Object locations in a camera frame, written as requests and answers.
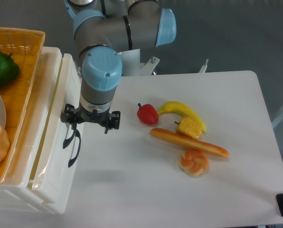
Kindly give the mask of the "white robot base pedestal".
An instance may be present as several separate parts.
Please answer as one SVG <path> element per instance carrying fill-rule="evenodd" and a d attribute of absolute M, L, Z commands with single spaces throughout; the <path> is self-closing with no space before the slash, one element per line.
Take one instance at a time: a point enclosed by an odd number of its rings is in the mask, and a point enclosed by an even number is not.
<path fill-rule="evenodd" d="M 123 76 L 140 75 L 140 49 L 118 52 L 123 63 Z"/>

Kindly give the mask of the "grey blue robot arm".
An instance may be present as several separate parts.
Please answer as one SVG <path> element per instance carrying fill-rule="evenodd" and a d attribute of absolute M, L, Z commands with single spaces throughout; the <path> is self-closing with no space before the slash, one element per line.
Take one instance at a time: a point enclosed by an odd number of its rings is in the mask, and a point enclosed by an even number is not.
<path fill-rule="evenodd" d="M 123 75 L 121 52 L 158 47 L 174 41 L 176 19 L 156 0 L 66 0 L 73 20 L 82 82 L 79 106 L 65 106 L 62 121 L 71 125 L 97 123 L 118 129 L 119 111 L 110 111 Z"/>

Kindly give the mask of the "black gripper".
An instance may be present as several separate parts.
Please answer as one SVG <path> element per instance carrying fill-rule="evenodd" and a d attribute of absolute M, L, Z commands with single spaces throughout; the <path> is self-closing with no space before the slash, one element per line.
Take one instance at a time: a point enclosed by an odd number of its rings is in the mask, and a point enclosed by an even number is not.
<path fill-rule="evenodd" d="M 104 112 L 98 112 L 95 109 L 88 111 L 80 104 L 78 108 L 75 108 L 72 104 L 65 104 L 63 113 L 61 114 L 61 121 L 71 125 L 73 133 L 71 138 L 74 138 L 77 130 L 77 122 L 80 123 L 97 123 L 104 127 L 104 133 L 107 134 L 109 130 L 118 130 L 121 120 L 121 112 L 113 111 L 109 113 L 110 109 Z"/>

